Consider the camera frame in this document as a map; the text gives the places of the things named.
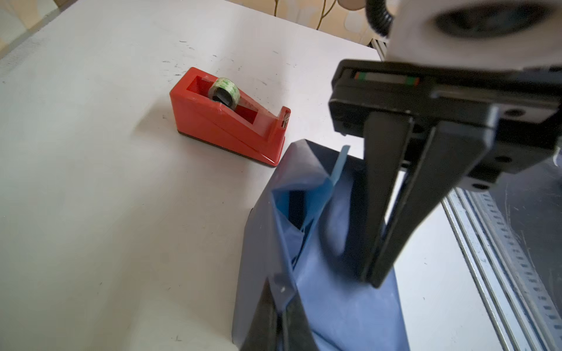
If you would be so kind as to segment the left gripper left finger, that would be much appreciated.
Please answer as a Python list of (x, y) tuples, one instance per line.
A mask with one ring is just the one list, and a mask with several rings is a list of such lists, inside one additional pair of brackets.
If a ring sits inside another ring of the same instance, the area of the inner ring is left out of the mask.
[(240, 348), (242, 351), (274, 351), (277, 349), (278, 313), (266, 279), (258, 305), (253, 315), (250, 329)]

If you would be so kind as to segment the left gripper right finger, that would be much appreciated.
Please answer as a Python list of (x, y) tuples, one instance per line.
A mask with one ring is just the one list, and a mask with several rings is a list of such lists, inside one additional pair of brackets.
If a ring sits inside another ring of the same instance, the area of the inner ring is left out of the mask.
[(282, 312), (282, 350), (318, 351), (300, 295), (297, 292)]

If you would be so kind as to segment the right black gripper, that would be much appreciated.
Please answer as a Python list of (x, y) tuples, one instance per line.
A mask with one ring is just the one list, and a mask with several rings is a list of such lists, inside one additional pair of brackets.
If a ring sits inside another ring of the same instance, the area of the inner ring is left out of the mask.
[[(345, 59), (331, 86), (335, 130), (362, 136), (364, 125), (367, 217), (361, 277), (376, 288), (415, 229), (470, 171), (494, 184), (503, 174), (551, 158), (561, 141), (559, 71)], [(386, 217), (412, 119), (414, 145), (403, 163), (410, 166)]]

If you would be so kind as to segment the light blue wrapping paper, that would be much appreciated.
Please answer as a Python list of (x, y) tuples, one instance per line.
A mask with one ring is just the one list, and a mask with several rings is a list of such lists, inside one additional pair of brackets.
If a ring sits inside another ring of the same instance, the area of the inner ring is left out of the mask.
[(232, 340), (240, 349), (266, 279), (278, 313), (298, 293), (318, 350), (408, 350), (397, 280), (361, 281), (363, 160), (309, 140), (291, 143), (244, 228)]

